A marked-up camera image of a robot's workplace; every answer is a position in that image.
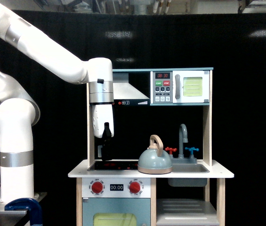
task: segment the microwave window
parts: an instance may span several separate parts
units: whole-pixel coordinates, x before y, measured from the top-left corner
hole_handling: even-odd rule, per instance
[[[183,78],[183,96],[201,97],[202,95],[203,95],[203,78],[202,77]]]

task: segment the digital display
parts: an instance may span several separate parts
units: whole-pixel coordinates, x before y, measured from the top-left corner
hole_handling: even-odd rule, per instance
[[[170,79],[170,72],[156,73],[156,79]]]
[[[110,191],[123,191],[123,185],[110,185]]]

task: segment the wooden post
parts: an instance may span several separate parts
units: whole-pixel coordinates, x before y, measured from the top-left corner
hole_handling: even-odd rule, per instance
[[[217,218],[219,226],[225,226],[225,178],[217,179]]]
[[[207,178],[207,185],[204,187],[204,200],[210,202],[210,179]]]
[[[76,226],[82,226],[82,178],[76,178]]]
[[[157,223],[156,178],[151,178],[151,226]]]
[[[87,84],[87,137],[88,137],[88,168],[94,163],[94,132],[93,132],[93,121],[92,112],[89,104],[89,84]]]
[[[212,166],[212,70],[209,74],[209,106],[203,106],[203,160]]]

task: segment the gray sink basin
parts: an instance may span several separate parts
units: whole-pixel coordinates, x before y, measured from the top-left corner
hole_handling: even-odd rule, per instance
[[[172,164],[173,173],[209,173],[209,170],[201,164]],[[205,187],[207,178],[168,178],[173,187]]]
[[[210,171],[201,164],[172,164],[173,173],[209,173]]]

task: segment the wooden kettle handle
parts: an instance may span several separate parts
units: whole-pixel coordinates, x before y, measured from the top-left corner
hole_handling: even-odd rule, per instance
[[[163,152],[163,143],[160,139],[160,137],[158,137],[158,135],[151,135],[150,138],[150,148],[156,149],[154,142],[157,142],[157,156],[160,157],[162,155]]]

